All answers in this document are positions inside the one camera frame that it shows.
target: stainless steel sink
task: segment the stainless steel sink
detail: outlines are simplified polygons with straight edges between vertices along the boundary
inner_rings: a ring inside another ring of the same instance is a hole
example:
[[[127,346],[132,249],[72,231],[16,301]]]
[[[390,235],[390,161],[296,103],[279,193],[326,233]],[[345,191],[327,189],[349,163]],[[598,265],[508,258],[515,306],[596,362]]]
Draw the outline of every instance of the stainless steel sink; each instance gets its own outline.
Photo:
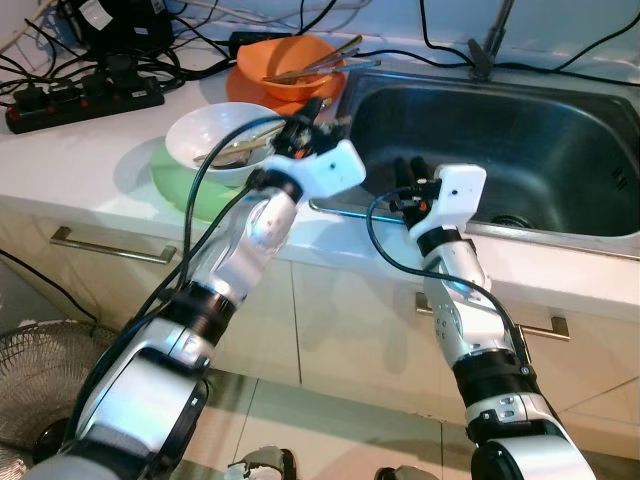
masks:
[[[365,71],[344,115],[367,179],[315,208],[364,215],[395,187],[398,157],[474,163],[487,183],[469,232],[638,256],[640,120],[623,98]]]

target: metal handle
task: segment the metal handle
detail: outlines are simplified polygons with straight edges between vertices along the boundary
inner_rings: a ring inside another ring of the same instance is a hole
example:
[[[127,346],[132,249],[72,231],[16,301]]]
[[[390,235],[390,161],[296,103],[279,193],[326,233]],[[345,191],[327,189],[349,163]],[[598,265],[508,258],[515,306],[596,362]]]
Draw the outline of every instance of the metal handle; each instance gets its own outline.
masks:
[[[518,325],[518,328],[524,333],[537,335],[539,337],[553,338],[554,340],[562,340],[563,342],[571,340],[567,319],[563,317],[551,317],[550,330],[546,328],[528,327],[526,325]]]
[[[122,248],[113,248],[104,245],[97,245],[95,243],[69,240],[70,234],[71,229],[69,227],[60,227],[49,239],[49,243],[52,245],[60,245],[62,247],[106,253],[107,255],[115,255],[116,257],[132,258],[133,260],[141,260],[143,262],[159,263],[161,265],[169,263],[177,251],[176,247],[167,245],[164,247],[164,250],[160,255],[149,255],[147,253],[134,252],[131,250],[124,250]]]
[[[422,292],[416,292],[416,313],[420,315],[433,314],[433,308],[431,308],[429,300]]]

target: white countertop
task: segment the white countertop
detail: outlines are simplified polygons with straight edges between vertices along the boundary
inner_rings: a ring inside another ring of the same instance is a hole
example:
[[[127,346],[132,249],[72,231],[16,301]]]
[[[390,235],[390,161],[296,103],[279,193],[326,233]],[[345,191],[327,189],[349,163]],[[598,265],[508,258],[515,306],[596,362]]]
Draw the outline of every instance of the white countertop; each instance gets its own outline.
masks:
[[[397,66],[391,61],[387,67]],[[431,75],[441,71],[420,67]],[[541,82],[518,75],[522,83]],[[182,115],[227,101],[226,74],[189,83],[152,109],[13,135],[0,126],[0,202],[34,215],[140,234],[180,239],[183,216],[155,189],[148,163],[153,149]],[[590,82],[559,79],[560,88],[619,93]],[[379,224],[383,245],[417,267],[417,248],[405,229]],[[204,230],[196,225],[196,232]],[[474,236],[494,291],[505,299],[639,320],[640,263],[601,254]],[[364,221],[300,208],[280,258],[409,278],[381,260]]]

